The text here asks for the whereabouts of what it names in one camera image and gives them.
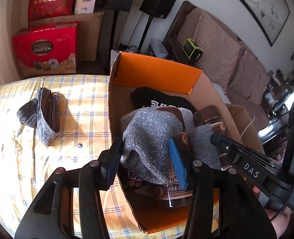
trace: green and black device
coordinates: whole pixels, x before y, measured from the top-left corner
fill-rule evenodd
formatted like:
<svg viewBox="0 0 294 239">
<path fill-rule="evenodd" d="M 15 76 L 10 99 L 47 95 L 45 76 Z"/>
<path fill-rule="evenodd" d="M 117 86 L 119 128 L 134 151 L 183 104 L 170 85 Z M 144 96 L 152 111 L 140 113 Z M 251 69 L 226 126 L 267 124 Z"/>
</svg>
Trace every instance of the green and black device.
<svg viewBox="0 0 294 239">
<path fill-rule="evenodd" d="M 189 60 L 197 62 L 202 56 L 202 48 L 198 47 L 192 38 L 188 38 L 182 46 L 182 50 L 186 53 Z"/>
</svg>

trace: person's arm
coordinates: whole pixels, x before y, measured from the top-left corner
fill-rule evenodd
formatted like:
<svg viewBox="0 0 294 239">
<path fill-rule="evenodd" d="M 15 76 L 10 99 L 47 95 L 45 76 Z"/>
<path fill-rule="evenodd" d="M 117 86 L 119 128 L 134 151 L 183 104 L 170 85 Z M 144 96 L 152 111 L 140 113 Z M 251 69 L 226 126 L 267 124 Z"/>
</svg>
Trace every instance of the person's arm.
<svg viewBox="0 0 294 239">
<path fill-rule="evenodd" d="M 253 188 L 255 193 L 259 193 L 260 190 L 257 187 Z M 265 209 L 265 212 L 269 219 L 271 219 L 275 214 L 276 211 Z M 290 222 L 291 217 L 291 209 L 286 207 L 283 212 L 281 212 L 273 221 L 272 225 L 276 232 L 277 238 L 279 238 L 287 229 L 288 223 Z"/>
</svg>

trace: yellow plaid fabric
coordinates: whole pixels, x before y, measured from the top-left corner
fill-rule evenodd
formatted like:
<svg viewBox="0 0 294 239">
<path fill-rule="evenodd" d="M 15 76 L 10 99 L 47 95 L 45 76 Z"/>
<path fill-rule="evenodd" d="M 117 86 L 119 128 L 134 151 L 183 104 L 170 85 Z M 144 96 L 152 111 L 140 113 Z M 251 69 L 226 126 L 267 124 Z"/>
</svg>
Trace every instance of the yellow plaid fabric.
<svg viewBox="0 0 294 239">
<path fill-rule="evenodd" d="M 108 76 L 46 76 L 0 86 L 0 222 L 14 236 L 26 210 L 58 167 L 72 170 L 97 159 L 111 146 L 108 120 Z M 36 129 L 21 125 L 17 110 L 40 87 L 60 93 L 60 133 L 43 145 Z M 73 194 L 74 233 L 81 237 L 78 188 Z M 101 200 L 109 236 L 126 239 L 175 239 L 185 223 L 145 235 L 128 219 L 116 177 Z"/>
</svg>

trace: silver bolt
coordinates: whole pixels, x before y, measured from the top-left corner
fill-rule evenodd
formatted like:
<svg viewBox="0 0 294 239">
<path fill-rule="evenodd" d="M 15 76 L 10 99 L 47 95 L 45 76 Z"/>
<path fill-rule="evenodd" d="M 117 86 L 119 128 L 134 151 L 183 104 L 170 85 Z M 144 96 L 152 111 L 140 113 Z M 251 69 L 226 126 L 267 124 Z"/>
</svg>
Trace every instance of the silver bolt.
<svg viewBox="0 0 294 239">
<path fill-rule="evenodd" d="M 234 168 L 229 168 L 228 169 L 228 172 L 231 173 L 231 174 L 236 174 L 237 173 L 237 170 L 234 169 Z"/>
<path fill-rule="evenodd" d="M 95 167 L 95 166 L 97 166 L 97 165 L 99 165 L 99 164 L 100 164 L 100 162 L 97 161 L 97 160 L 93 160 L 93 161 L 91 161 L 91 162 L 89 163 L 89 165 L 92 166 L 92 167 Z"/>
<path fill-rule="evenodd" d="M 195 160 L 195 161 L 193 162 L 193 164 L 194 164 L 194 166 L 200 167 L 200 166 L 202 165 L 202 162 L 199 161 L 199 160 Z"/>
<path fill-rule="evenodd" d="M 61 173 L 63 173 L 64 171 L 65 171 L 65 169 L 64 169 L 63 167 L 59 167 L 59 168 L 56 168 L 55 173 L 56 173 L 56 174 L 61 174 Z"/>
</svg>

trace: sofa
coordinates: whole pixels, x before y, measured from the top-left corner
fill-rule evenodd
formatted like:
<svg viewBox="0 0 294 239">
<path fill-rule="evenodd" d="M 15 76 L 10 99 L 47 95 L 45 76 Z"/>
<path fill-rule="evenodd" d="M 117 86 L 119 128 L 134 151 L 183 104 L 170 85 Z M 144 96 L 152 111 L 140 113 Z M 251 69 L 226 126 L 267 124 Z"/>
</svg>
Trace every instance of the sofa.
<svg viewBox="0 0 294 239">
<path fill-rule="evenodd" d="M 218 84 L 232 104 L 245 107 L 258 131 L 266 128 L 269 119 L 261 101 L 269 78 L 253 52 L 216 17 L 184 1 L 163 45 L 169 53 L 183 54 L 182 46 L 188 38 L 193 38 L 203 50 L 193 66 Z"/>
</svg>

